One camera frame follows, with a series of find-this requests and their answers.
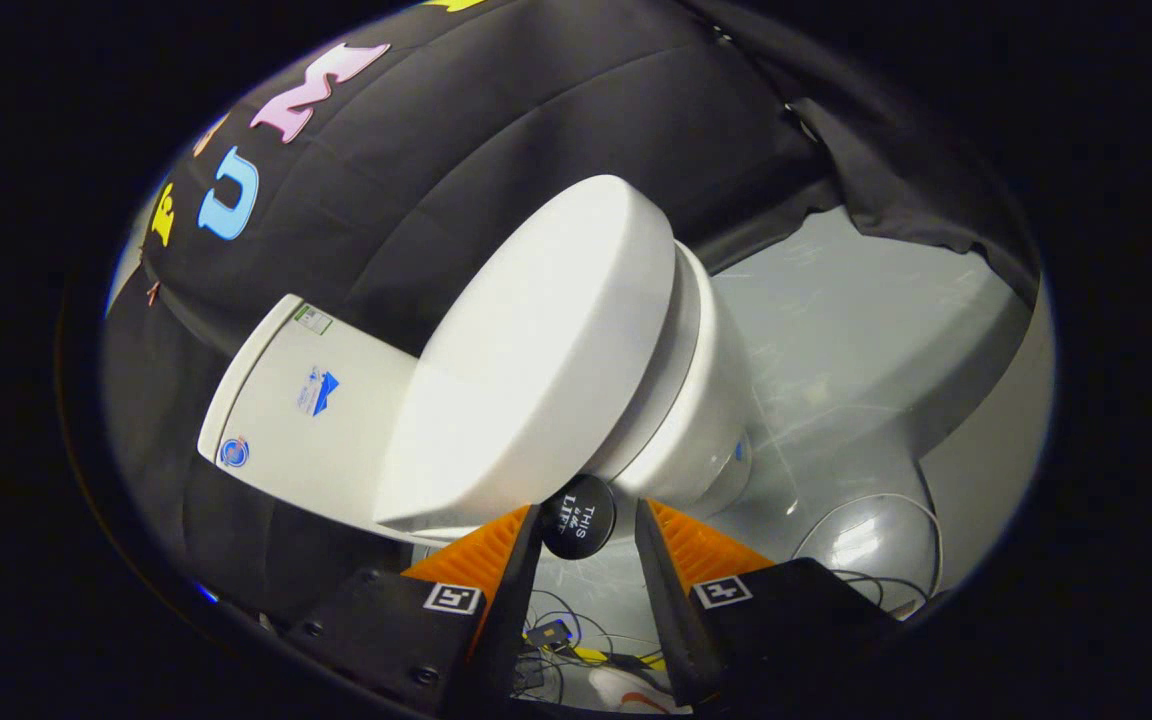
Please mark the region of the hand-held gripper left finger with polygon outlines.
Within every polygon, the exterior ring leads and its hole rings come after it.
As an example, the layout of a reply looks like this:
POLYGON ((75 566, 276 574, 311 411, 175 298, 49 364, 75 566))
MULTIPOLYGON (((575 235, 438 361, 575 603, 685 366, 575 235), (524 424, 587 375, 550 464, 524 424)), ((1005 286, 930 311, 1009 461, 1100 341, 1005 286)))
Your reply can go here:
POLYGON ((544 528, 524 505, 403 571, 362 569, 287 642, 388 717, 493 717, 508 706, 544 528))

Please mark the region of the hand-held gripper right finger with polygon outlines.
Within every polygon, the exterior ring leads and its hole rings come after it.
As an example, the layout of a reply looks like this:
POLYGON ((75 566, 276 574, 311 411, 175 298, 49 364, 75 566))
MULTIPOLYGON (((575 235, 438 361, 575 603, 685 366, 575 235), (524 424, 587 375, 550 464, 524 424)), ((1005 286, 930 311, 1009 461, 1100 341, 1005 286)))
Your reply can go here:
POLYGON ((776 562, 653 498, 635 546, 673 697, 824 707, 867 676, 900 621, 812 559, 776 562))

